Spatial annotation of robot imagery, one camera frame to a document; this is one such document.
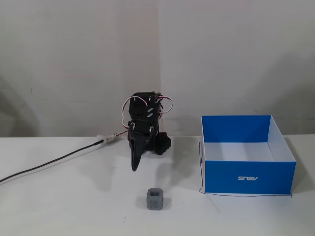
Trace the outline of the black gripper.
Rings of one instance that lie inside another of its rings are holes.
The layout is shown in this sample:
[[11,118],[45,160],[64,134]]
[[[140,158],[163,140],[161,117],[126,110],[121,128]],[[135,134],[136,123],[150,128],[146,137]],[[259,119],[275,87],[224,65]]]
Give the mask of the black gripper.
[[128,122],[128,141],[131,150],[131,169],[135,172],[140,164],[144,146],[158,133],[158,127],[145,120],[131,120]]

